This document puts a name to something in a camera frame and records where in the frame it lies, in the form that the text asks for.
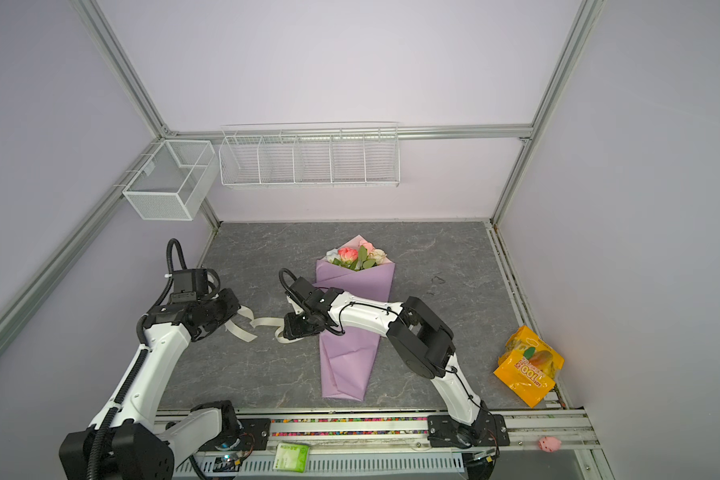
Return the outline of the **cream fake rose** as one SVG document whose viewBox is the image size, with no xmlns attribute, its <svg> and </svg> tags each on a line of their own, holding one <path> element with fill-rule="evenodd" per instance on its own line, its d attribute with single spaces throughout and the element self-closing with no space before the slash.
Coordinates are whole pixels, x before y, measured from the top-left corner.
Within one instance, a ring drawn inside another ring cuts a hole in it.
<svg viewBox="0 0 720 480">
<path fill-rule="evenodd" d="M 390 263 L 390 260 L 388 259 L 386 252 L 380 248 L 375 248 L 373 251 L 371 251 L 368 254 L 368 258 L 373 260 L 376 265 L 383 265 L 383 264 Z"/>
</svg>

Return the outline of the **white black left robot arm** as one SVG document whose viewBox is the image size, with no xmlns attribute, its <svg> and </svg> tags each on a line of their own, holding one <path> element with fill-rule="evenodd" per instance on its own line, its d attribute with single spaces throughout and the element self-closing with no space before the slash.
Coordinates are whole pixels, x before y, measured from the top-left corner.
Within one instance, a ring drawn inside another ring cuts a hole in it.
<svg viewBox="0 0 720 480">
<path fill-rule="evenodd" d="M 69 479 L 170 479 L 176 466 L 194 463 L 204 445 L 228 449 L 243 435 L 232 403 L 206 402 L 162 432 L 156 414 L 183 352 L 210 336 L 240 303 L 212 269 L 190 268 L 180 242 L 166 246 L 167 281 L 137 322 L 139 346 L 105 406 L 89 426 L 70 433 L 59 448 Z"/>
</svg>

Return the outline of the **white fake rose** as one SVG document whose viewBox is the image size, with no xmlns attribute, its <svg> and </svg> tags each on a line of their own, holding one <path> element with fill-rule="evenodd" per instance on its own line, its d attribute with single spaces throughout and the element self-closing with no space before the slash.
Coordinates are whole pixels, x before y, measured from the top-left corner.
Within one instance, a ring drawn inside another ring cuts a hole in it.
<svg viewBox="0 0 720 480">
<path fill-rule="evenodd" d="M 324 258 L 325 261 L 332 264 L 340 264 L 342 262 L 341 256 L 337 249 L 329 250 Z"/>
</svg>

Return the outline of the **cream printed ribbon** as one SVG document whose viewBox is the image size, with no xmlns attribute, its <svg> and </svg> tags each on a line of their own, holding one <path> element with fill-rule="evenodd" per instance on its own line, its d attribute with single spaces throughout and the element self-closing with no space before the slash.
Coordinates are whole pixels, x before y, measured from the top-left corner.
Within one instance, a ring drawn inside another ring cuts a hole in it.
<svg viewBox="0 0 720 480">
<path fill-rule="evenodd" d="M 268 328 L 274 328 L 274 338 L 277 342 L 281 344 L 292 344 L 295 342 L 298 342 L 298 339 L 296 340 L 290 340 L 287 339 L 284 336 L 285 333 L 285 321 L 283 318 L 276 318 L 276 317 L 256 317 L 254 312 L 246 307 L 246 306 L 240 306 L 239 309 L 236 312 L 236 316 L 242 317 L 249 321 L 249 326 L 251 328 L 258 328 L 258 327 L 268 327 Z M 232 319 L 229 319 L 224 324 L 225 329 L 238 338 L 239 340 L 242 340 L 246 343 L 251 343 L 255 341 L 258 336 L 244 330 L 240 326 L 238 326 Z"/>
</svg>

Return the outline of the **pink purple wrapping paper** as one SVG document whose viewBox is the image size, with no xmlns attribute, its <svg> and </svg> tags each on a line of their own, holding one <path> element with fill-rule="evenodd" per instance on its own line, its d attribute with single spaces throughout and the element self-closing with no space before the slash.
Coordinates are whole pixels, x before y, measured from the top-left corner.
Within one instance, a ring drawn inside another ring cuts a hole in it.
<svg viewBox="0 0 720 480">
<path fill-rule="evenodd" d="M 358 250 L 358 260 L 351 265 L 332 264 L 323 259 L 316 264 L 318 288 L 335 287 L 365 299 L 389 300 L 395 263 L 376 265 L 360 246 L 367 241 L 357 235 L 337 248 Z M 359 328 L 347 327 L 343 336 L 323 332 L 319 336 L 322 396 L 327 399 L 362 401 L 365 397 L 380 336 Z"/>
</svg>

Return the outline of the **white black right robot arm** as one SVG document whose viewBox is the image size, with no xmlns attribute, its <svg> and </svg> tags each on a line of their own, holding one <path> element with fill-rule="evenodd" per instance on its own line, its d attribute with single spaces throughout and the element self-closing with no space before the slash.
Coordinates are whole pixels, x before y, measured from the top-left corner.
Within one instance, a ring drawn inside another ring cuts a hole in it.
<svg viewBox="0 0 720 480">
<path fill-rule="evenodd" d="M 447 413 L 427 418 L 431 446 L 499 449 L 510 444 L 504 418 L 491 412 L 466 380 L 452 330 L 421 299 L 365 299 L 339 288 L 316 287 L 287 268 L 280 269 L 278 279 L 294 309 L 284 317 L 285 339 L 323 332 L 343 336 L 349 327 L 369 331 L 388 339 L 413 373 L 432 382 Z"/>
</svg>

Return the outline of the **red pink fake rose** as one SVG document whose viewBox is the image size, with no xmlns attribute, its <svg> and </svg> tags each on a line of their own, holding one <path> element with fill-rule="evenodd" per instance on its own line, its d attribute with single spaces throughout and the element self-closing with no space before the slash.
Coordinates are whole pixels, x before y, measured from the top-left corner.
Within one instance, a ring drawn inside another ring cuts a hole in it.
<svg viewBox="0 0 720 480">
<path fill-rule="evenodd" d="M 337 251 L 338 260 L 342 264 L 351 265 L 353 262 L 358 260 L 358 250 L 351 247 L 343 247 Z"/>
</svg>

